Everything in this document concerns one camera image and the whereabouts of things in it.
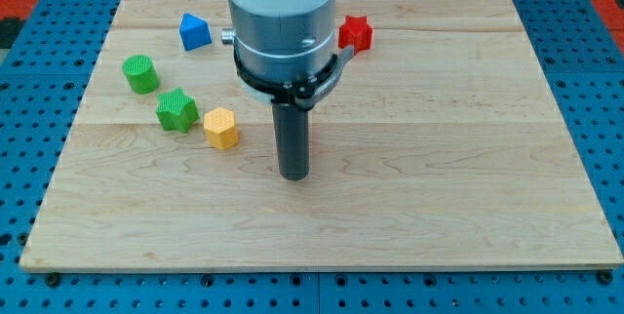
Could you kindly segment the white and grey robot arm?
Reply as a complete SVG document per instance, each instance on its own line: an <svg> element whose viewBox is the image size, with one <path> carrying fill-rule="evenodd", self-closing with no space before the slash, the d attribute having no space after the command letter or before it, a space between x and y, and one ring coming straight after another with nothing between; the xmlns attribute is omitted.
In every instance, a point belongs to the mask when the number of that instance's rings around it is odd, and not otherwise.
<svg viewBox="0 0 624 314"><path fill-rule="evenodd" d="M332 65L335 0L228 0L237 71L259 101Z"/></svg>

